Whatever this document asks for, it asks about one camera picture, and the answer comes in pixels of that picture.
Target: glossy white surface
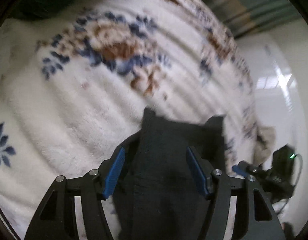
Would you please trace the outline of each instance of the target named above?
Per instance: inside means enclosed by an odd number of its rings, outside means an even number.
[[[238,45],[250,67],[255,87],[255,106],[260,123],[276,130],[275,150],[291,144],[307,161],[307,130],[303,107],[298,93],[297,81],[283,53],[269,34],[258,34],[238,40]],[[272,158],[266,161],[270,168]],[[282,221],[290,221],[297,232],[305,221],[296,221],[295,212],[300,205],[304,181],[296,188],[289,202],[289,209]]]

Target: floral blanket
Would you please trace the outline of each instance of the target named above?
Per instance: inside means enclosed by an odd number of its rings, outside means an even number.
[[[224,115],[228,172],[252,162],[252,86],[231,33],[200,0],[78,0],[53,19],[8,19],[0,30],[0,206],[24,238],[55,177],[97,168],[140,129],[146,106],[190,123]],[[110,202],[105,209],[117,238]]]

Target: blue gripper pad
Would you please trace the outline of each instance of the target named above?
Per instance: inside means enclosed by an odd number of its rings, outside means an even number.
[[[190,168],[198,193],[206,198],[209,195],[206,186],[206,176],[189,147],[186,149],[186,162]]]
[[[245,172],[245,171],[243,171],[243,170],[241,170],[241,169],[238,167],[238,165],[234,165],[234,166],[232,167],[232,171],[234,171],[236,174],[239,174],[239,175],[241,175],[241,176],[243,176],[243,177],[245,177],[245,178],[248,176],[248,173]]]
[[[125,162],[125,149],[121,148],[105,178],[105,188],[103,190],[104,199],[108,199],[109,196],[114,193],[114,189],[116,187],[118,177],[121,174],[121,169],[123,168],[124,162]]]

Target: dark garment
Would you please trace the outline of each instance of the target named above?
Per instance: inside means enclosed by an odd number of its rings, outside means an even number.
[[[168,121],[145,109],[113,198],[121,240],[193,240],[202,228],[209,201],[200,196],[186,163],[194,146],[214,168],[225,170],[223,117],[204,126]]]

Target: fleece blanket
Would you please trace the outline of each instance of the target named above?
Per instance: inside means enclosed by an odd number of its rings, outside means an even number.
[[[21,238],[55,177],[97,168],[140,129],[146,106],[196,124],[224,115],[227,171],[253,161],[249,70],[230,31],[200,0],[77,0],[53,19],[5,21],[0,206]]]

